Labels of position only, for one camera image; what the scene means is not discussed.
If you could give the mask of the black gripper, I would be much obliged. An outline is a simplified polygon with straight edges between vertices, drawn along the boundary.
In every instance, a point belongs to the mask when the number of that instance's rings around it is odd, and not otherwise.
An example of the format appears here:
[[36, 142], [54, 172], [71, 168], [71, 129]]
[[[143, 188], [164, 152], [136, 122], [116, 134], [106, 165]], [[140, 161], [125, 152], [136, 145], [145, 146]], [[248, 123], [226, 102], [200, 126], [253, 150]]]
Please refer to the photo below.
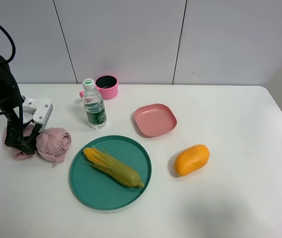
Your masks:
[[33, 125], [31, 134], [24, 136], [24, 130], [27, 126], [32, 125], [27, 122], [23, 124], [23, 119], [20, 119], [14, 111], [4, 114], [7, 118], [5, 145], [14, 149], [18, 149], [25, 154], [35, 154], [36, 137], [40, 134], [41, 124]]

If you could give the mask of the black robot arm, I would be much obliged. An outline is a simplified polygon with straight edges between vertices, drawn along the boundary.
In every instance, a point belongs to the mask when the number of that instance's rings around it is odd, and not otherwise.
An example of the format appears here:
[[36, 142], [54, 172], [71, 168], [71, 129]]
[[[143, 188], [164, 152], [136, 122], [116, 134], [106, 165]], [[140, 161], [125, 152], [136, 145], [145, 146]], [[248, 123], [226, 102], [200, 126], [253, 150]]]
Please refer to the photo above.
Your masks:
[[27, 155], [36, 151], [36, 137], [40, 126], [36, 125], [29, 136], [24, 136], [24, 129], [30, 124], [23, 122], [24, 99], [19, 87], [11, 74], [8, 63], [0, 56], [0, 116], [7, 119], [5, 145], [18, 149]]

